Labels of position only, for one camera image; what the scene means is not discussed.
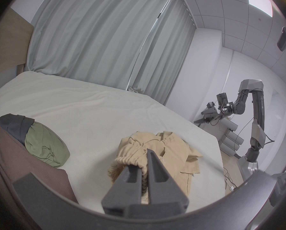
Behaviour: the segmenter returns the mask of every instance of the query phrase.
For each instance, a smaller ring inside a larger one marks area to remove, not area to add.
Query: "white bed sheet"
[[[121,139],[136,131],[172,131],[202,153],[187,212],[225,195],[216,138],[149,96],[28,71],[0,89],[0,116],[7,113],[34,118],[66,143],[71,155],[61,168],[86,208],[103,213],[101,199],[111,187],[107,169]]]

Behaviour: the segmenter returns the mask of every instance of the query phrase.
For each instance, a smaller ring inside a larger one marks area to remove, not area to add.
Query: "curtain fold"
[[[27,68],[125,89],[142,43],[166,2],[50,0],[36,22]]]
[[[195,31],[182,0],[170,0],[143,44],[130,88],[163,104],[183,64]]]

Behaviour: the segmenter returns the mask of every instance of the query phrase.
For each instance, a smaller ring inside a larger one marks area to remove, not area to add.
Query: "wooden headboard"
[[[33,26],[11,8],[0,20],[0,71],[25,64]]]

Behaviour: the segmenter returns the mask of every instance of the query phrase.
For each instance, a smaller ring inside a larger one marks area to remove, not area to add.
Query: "green folded garment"
[[[61,167],[70,156],[60,137],[38,122],[34,122],[29,128],[25,146],[30,154],[55,168]]]

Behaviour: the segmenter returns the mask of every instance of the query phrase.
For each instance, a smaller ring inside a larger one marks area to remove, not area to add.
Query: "window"
[[[270,0],[248,0],[249,4],[267,13],[269,16],[273,16],[272,4]]]

